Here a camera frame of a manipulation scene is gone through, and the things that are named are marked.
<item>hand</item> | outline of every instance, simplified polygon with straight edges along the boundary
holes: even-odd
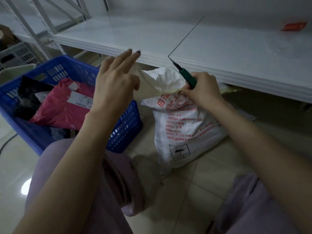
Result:
[[[211,112],[214,107],[224,103],[216,77],[207,72],[192,72],[191,75],[196,78],[197,84],[193,90],[190,90],[188,83],[182,88],[180,94],[189,97],[198,106]]]
[[[133,90],[140,87],[139,77],[128,74],[140,55],[140,51],[132,54],[132,49],[128,49],[103,61],[96,77],[91,113],[119,118],[125,112],[133,99]]]

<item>white plastic bag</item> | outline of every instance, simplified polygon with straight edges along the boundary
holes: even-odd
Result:
[[[141,82],[134,98],[137,102],[145,98],[141,105],[154,108],[154,141],[162,177],[197,158],[227,136],[227,131],[212,115],[189,98],[177,94],[185,85],[178,71],[168,67],[143,73],[137,71],[135,74],[139,75]],[[223,83],[218,85],[221,93],[233,91]]]

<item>green utility knife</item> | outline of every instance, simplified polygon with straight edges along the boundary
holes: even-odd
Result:
[[[177,69],[179,70],[180,74],[183,76],[183,78],[186,80],[186,82],[189,83],[191,90],[193,88],[195,88],[196,86],[196,79],[184,68],[182,68],[181,66],[179,66],[177,63],[175,63],[170,57],[169,59],[172,61],[172,63],[177,67]]]

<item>forearm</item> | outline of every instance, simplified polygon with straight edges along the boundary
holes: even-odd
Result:
[[[72,145],[14,233],[80,233],[99,182],[116,119],[87,114]]]
[[[312,230],[310,161],[291,152],[227,103],[220,103],[212,114],[228,130],[265,187],[298,228],[304,233]]]

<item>blue crate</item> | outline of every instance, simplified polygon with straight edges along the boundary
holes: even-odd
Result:
[[[70,77],[78,82],[94,86],[98,72],[99,68],[97,67],[63,55],[36,67],[24,75],[52,85],[57,85],[61,79]],[[13,117],[20,82],[21,77],[0,86],[0,113],[23,140],[41,156],[45,148],[55,139],[47,132],[45,127]],[[115,153],[122,153],[141,131],[142,126],[137,103],[132,100],[112,131],[106,149]]]

